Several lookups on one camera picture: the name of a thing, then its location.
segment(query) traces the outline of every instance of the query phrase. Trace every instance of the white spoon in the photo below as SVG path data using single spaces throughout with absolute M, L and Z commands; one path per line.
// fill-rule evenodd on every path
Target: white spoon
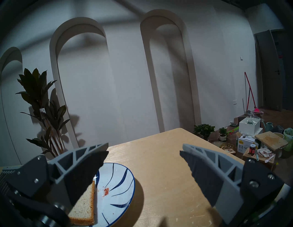
M 266 160 L 265 160 L 265 163 L 268 163 L 269 160 L 271 160 L 274 156 L 275 156 L 275 155 L 272 155 L 269 159 L 266 159 Z

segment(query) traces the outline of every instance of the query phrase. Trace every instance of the jar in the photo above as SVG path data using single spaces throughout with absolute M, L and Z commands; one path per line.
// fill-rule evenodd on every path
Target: jar
M 255 144 L 250 144 L 249 154 L 254 155 L 255 154 L 255 148 L 256 148 Z

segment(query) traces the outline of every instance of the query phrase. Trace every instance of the potted plant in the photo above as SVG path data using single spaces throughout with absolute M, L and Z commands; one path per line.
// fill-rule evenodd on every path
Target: potted plant
M 215 126 L 211 126 L 209 124 L 200 124 L 198 126 L 194 126 L 193 133 L 199 133 L 203 136 L 203 139 L 209 141 L 208 138 L 212 132 L 215 131 Z
M 27 139 L 32 144 L 44 148 L 42 154 L 51 153 L 53 157 L 65 152 L 64 144 L 61 140 L 61 128 L 69 121 L 63 119 L 66 106 L 57 108 L 54 101 L 49 102 L 48 89 L 56 82 L 47 84 L 47 71 L 39 73 L 35 69 L 32 73 L 24 69 L 23 75 L 19 75 L 17 81 L 23 86 L 25 91 L 18 92 L 24 101 L 32 105 L 33 114 L 24 113 L 38 119 L 45 131 L 39 138 Z
M 227 141 L 227 129 L 225 129 L 224 127 L 220 128 L 219 133 L 220 133 L 220 141 L 223 141 L 223 142 Z

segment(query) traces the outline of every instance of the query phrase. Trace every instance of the bread slice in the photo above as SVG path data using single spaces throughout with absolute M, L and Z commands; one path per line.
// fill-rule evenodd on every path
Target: bread slice
M 95 194 L 95 182 L 93 181 L 83 195 L 76 202 L 68 217 L 70 222 L 76 225 L 88 226 L 94 224 L 93 200 Z

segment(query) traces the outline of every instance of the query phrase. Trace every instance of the green bag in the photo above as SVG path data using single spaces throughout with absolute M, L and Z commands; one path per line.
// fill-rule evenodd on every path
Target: green bag
M 287 128 L 284 130 L 284 140 L 288 142 L 288 144 L 284 147 L 285 151 L 293 150 L 293 129 Z

